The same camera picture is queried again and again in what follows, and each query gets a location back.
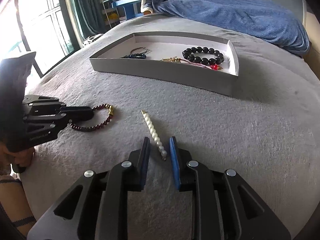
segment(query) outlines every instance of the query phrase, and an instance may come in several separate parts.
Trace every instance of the hand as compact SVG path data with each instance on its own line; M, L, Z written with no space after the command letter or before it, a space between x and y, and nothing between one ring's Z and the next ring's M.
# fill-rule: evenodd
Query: hand
M31 164L34 152L34 147L31 147L21 152L12 153L9 152L3 142L0 142L0 166L15 163L19 164L21 167L27 167Z

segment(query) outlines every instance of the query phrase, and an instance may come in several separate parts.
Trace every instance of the blue towel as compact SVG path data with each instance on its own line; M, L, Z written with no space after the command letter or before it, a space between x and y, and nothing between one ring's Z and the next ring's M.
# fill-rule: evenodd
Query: blue towel
M268 0L146 0L142 7L246 33L299 56L310 47L307 32L293 13Z

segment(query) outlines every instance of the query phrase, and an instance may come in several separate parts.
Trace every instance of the green curtain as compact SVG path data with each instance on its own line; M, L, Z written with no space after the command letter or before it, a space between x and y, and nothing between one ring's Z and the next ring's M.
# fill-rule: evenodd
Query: green curtain
M84 39L106 32L99 0L73 0L71 5L75 7L77 21Z

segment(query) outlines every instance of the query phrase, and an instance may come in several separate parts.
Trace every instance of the shallow tray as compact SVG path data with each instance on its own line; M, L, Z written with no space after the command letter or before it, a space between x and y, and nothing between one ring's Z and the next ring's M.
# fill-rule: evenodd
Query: shallow tray
M191 47L208 47L219 50L225 58L222 70L212 70L186 62L165 62L163 58L183 58L182 51ZM146 59L120 58L132 49L146 47ZM201 58L212 55L195 53ZM132 33L99 50L90 57L94 70L159 79L227 96L232 95L239 74L236 50L230 40L204 34L184 32Z

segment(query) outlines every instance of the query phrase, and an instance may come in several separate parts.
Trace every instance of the bed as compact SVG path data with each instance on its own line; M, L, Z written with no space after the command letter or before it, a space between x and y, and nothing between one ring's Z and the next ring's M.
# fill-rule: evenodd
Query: bed
M233 97L159 80L95 72L89 57L133 32L201 33L232 41L239 59ZM112 104L103 130L67 127L36 149L21 174L31 210L39 219L87 169L107 171L126 160L150 136L141 109L149 112L163 143L181 148L212 170L235 169L266 201L292 238L320 200L320 81L300 57L258 38L160 14L129 20L58 65L32 91L68 106ZM90 122L104 118L99 112ZM189 239L191 194L174 188L170 159L151 149L142 193L128 196L129 239Z

